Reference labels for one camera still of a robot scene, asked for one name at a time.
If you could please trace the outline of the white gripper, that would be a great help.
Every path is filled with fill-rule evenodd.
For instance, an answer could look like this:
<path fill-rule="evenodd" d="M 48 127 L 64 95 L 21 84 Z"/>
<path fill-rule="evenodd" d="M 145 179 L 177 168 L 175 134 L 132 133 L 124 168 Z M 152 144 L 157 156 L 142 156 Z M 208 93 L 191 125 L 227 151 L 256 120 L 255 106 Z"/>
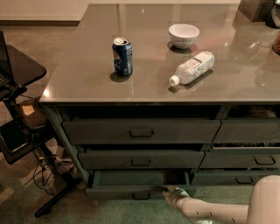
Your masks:
<path fill-rule="evenodd" d="M 175 185 L 168 185 L 167 191 L 163 191 L 163 196 L 175 210 L 179 211 L 184 216 L 193 215 L 191 209 L 193 198 L 191 198 L 184 189 L 178 188 Z"/>

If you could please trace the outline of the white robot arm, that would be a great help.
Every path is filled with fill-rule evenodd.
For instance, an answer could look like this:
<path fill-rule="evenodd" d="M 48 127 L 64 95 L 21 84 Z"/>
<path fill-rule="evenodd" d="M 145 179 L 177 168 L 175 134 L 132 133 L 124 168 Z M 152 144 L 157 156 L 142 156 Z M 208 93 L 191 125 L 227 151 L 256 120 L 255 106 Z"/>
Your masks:
<path fill-rule="evenodd" d="M 205 202 L 175 185 L 169 185 L 163 195 L 192 224 L 280 224 L 279 175 L 261 178 L 247 205 Z"/>

